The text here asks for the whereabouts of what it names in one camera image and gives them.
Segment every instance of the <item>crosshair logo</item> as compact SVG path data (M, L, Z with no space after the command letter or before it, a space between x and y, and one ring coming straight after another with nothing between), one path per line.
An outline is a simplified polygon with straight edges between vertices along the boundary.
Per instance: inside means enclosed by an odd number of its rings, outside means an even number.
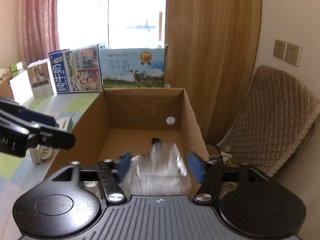
M157 198L155 201L157 201L158 203L162 203L165 200L163 198Z

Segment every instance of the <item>transparent plastic packaging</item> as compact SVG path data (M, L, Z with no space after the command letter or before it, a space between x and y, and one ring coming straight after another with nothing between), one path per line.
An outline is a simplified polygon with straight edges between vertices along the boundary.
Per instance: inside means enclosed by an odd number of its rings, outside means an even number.
M127 198L131 195L186 195L190 178L174 143L152 139L151 153L131 159L131 166L119 184Z

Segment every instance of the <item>electrical outlet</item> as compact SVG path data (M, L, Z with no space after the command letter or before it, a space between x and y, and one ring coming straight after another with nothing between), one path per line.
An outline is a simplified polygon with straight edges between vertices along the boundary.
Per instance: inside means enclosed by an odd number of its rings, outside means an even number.
M298 66L300 55L301 55L301 47L294 45L292 43L288 43L287 52L285 55L285 61L295 66Z
M284 60L286 49L287 43L285 41L276 40L275 48L273 50L273 56Z

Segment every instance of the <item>metal bolt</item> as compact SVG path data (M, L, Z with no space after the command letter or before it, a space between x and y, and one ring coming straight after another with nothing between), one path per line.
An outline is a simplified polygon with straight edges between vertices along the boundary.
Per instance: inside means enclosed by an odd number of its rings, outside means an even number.
M108 196L108 200L112 202L119 202L124 199L124 195L120 193L113 193Z
M200 201L200 202L207 202L209 200L211 200L211 195L206 194L206 193L201 193L196 195L196 200Z

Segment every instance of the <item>quilted mat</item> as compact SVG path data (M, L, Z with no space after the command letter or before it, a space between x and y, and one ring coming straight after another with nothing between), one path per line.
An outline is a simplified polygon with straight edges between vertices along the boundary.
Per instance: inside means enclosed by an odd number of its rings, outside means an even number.
M252 163L273 176L303 144L320 112L319 100L288 73L257 68L236 120L218 144L234 164Z

